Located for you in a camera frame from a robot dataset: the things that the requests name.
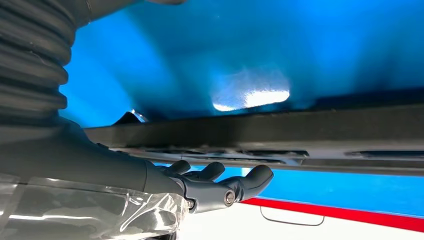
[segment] screw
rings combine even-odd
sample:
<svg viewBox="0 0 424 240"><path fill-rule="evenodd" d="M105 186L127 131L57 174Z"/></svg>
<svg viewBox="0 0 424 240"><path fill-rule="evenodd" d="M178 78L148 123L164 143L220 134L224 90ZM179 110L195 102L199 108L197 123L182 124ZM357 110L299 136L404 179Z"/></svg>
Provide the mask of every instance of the screw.
<svg viewBox="0 0 424 240"><path fill-rule="evenodd" d="M195 207L195 202L193 200L187 200L188 209L192 210Z"/></svg>
<svg viewBox="0 0 424 240"><path fill-rule="evenodd" d="M225 193L225 198L224 198L225 205L231 206L235 200L236 200L236 194L234 193L234 191L228 190Z"/></svg>

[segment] blue background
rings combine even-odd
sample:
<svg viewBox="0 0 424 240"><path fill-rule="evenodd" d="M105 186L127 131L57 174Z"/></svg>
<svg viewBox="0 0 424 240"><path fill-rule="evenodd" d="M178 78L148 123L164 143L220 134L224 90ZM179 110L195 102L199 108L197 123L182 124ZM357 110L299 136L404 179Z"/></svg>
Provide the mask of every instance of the blue background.
<svg viewBox="0 0 424 240"><path fill-rule="evenodd" d="M132 109L151 121L228 114L214 105L242 108L254 91L288 91L303 109L424 87L423 23L422 0L136 4L78 31L60 114L98 127ZM422 177L276 170L261 196L424 217L423 187Z"/></svg>

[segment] red line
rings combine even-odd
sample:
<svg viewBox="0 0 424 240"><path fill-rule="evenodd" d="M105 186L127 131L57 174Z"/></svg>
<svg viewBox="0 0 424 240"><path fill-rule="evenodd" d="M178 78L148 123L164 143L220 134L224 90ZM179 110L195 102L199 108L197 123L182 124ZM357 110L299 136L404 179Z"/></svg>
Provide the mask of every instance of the red line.
<svg viewBox="0 0 424 240"><path fill-rule="evenodd" d="M263 206L274 209L290 210L295 212L315 214L338 219L346 219L387 227L406 229L424 233L424 218L391 215L369 211L351 210L330 206L318 206L305 203L251 198L243 201L244 204Z"/></svg>

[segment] blue painted panel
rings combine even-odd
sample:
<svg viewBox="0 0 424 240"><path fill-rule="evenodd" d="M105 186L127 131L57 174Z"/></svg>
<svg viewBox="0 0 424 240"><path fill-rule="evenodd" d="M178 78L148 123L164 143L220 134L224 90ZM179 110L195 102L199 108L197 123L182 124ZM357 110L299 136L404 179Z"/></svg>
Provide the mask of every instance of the blue painted panel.
<svg viewBox="0 0 424 240"><path fill-rule="evenodd" d="M78 32L64 114L93 126L90 102L108 125L131 109L178 119L422 87L423 22L422 0L136 4Z"/></svg>

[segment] white surface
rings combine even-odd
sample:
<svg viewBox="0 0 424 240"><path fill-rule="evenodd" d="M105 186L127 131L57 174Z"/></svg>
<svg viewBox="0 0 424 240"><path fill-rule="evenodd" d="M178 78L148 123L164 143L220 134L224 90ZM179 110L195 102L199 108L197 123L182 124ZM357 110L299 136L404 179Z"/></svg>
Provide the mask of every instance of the white surface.
<svg viewBox="0 0 424 240"><path fill-rule="evenodd" d="M274 210L276 212L272 213L273 215L278 212L287 214L284 210ZM325 217L319 226L279 223L266 220L261 215L259 206L236 203L228 209L189 214L180 227L178 238L180 240L424 240L424 233L332 217Z"/></svg>

